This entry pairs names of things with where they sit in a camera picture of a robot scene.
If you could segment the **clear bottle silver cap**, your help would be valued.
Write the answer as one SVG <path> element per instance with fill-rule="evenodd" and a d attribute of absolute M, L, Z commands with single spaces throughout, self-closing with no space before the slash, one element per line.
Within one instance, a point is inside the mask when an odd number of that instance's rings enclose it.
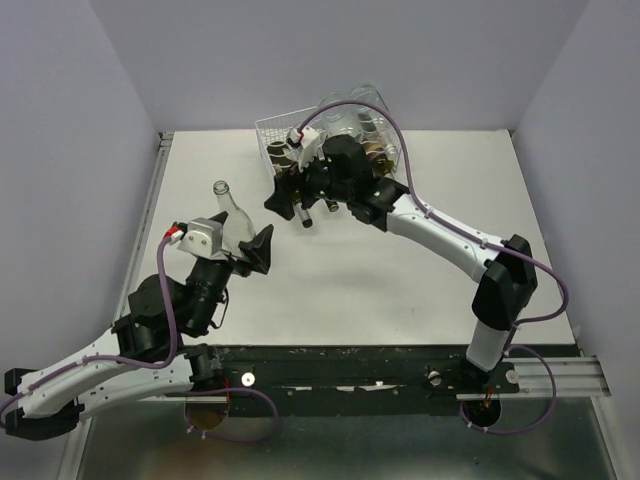
<path fill-rule="evenodd" d="M 353 106 L 333 107 L 324 111 L 320 117 L 328 137 L 350 135 L 357 141 L 362 140 L 363 131 Z"/>

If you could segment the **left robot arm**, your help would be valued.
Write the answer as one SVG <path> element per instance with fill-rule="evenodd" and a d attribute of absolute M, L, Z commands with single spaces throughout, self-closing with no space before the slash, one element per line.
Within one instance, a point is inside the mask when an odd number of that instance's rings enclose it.
<path fill-rule="evenodd" d="M 229 303 L 232 276 L 270 269 L 273 225 L 239 241 L 240 254 L 233 256 L 222 246 L 230 223 L 226 212 L 174 223 L 156 249 L 156 274 L 129 295 L 128 314 L 50 367 L 8 370 L 2 430 L 48 440 L 102 410 L 154 396 L 254 396 L 272 406 L 266 394 L 230 382 L 215 347 L 183 341 L 214 327 L 217 307 Z"/>

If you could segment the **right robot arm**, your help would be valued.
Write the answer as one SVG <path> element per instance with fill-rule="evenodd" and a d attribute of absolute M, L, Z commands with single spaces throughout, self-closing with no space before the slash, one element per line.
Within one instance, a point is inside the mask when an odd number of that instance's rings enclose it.
<path fill-rule="evenodd" d="M 330 137 L 308 151 L 311 161 L 302 166 L 304 149 L 268 145 L 275 175 L 265 208 L 290 220 L 319 200 L 343 203 L 360 222 L 411 240 L 462 270 L 478 288 L 472 301 L 476 325 L 460 379 L 474 392 L 493 384 L 509 334 L 538 286 L 526 260 L 530 243 L 519 235 L 507 241 L 484 237 L 429 209 L 349 135 Z"/>

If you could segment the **small bottle brown label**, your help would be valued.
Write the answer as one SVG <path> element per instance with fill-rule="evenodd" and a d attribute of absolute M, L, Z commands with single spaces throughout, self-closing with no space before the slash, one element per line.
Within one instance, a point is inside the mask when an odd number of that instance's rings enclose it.
<path fill-rule="evenodd" d="M 333 200 L 325 200 L 325 204 L 331 213 L 336 212 L 339 209 L 339 204 Z"/>

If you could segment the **green wine bottle brown label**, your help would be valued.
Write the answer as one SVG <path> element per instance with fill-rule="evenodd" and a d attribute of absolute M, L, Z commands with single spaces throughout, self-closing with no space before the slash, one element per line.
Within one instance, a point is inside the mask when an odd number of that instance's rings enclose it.
<path fill-rule="evenodd" d="M 375 177 L 392 178 L 394 176 L 397 171 L 399 153 L 393 144 L 369 142 L 365 144 L 365 152 Z"/>

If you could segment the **frosted clear tall bottle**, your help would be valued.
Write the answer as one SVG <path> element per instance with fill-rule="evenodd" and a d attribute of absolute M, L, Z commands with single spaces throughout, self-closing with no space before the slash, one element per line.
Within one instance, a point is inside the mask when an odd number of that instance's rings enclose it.
<path fill-rule="evenodd" d="M 236 258 L 243 258 L 241 242 L 250 242 L 256 235 L 254 225 L 247 213 L 234 200 L 229 185 L 224 180 L 213 184 L 219 208 L 227 214 L 223 224 L 222 242 L 225 249 Z"/>

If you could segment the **dark wine bottle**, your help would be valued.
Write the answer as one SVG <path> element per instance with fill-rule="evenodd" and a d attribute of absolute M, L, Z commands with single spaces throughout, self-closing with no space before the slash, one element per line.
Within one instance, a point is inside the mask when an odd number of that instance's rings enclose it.
<path fill-rule="evenodd" d="M 299 171 L 297 162 L 290 156 L 289 145 L 275 141 L 267 146 L 267 153 L 274 169 L 274 191 L 264 201 L 264 207 L 285 220 L 297 216 L 304 228 L 310 228 L 313 220 L 309 212 L 303 208 L 298 186 Z"/>

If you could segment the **clear round bottle back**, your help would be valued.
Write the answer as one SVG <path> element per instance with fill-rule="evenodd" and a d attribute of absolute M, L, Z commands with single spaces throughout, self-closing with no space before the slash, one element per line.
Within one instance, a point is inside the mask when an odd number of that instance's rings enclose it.
<path fill-rule="evenodd" d="M 401 147 L 395 129 L 382 114 L 382 111 L 388 111 L 388 107 L 377 88 L 367 83 L 357 85 L 348 94 L 348 99 L 357 101 L 351 108 L 356 113 L 364 138 L 380 143 L 388 153 L 399 153 Z"/>

